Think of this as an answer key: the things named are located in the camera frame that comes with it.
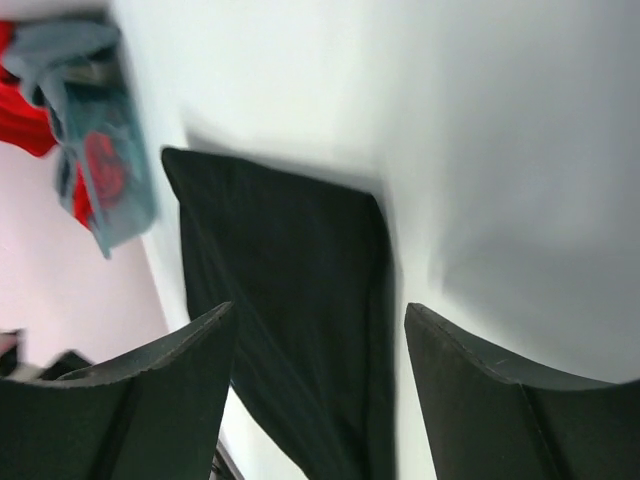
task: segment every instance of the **white tabletop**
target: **white tabletop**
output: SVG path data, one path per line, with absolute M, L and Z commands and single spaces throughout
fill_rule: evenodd
M 640 3 L 613 3 L 116 1 L 169 326 L 188 317 L 159 151 L 198 137 L 380 199 L 398 266 L 401 480 L 435 478 L 409 301 L 542 363 L 637 377 Z M 248 480 L 301 477 L 233 394 L 222 438 Z

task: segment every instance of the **red fabric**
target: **red fabric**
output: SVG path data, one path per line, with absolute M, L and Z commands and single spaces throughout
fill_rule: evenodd
M 87 135 L 85 154 L 101 208 L 113 207 L 119 200 L 126 183 L 126 171 L 117 155 L 111 138 L 98 132 Z M 93 215 L 87 186 L 78 164 L 76 188 L 73 192 L 73 216 L 89 228 Z
M 11 41 L 13 23 L 0 21 L 0 56 Z M 42 157 L 56 144 L 47 113 L 29 105 L 18 82 L 0 67 L 0 141 L 17 145 L 31 155 Z

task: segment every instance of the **plastic bin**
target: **plastic bin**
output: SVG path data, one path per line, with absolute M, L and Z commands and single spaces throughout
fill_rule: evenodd
M 64 148 L 81 167 L 88 226 L 110 258 L 112 248 L 143 233 L 155 217 L 142 136 L 123 91 L 68 84 L 67 94 Z

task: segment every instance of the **white table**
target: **white table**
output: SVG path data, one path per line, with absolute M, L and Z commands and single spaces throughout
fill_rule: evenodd
M 636 5 L 116 0 L 160 205 L 144 245 L 170 328 L 188 317 L 159 151 L 198 136 L 381 200 L 398 266 L 401 480 L 435 478 L 409 301 L 548 365 L 637 376 Z M 301 477 L 232 392 L 221 435 L 248 480 Z

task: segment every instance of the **pile of clothes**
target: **pile of clothes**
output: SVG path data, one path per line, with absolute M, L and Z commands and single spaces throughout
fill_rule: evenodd
M 117 28 L 86 20 L 0 22 L 0 141 L 36 157 L 61 146 L 56 190 L 86 228 L 94 213 L 86 176 L 99 206 L 110 208 L 122 196 L 128 172 L 105 132 L 83 133 L 78 146 L 70 125 L 71 91 L 100 95 L 120 86 L 114 55 L 119 38 Z

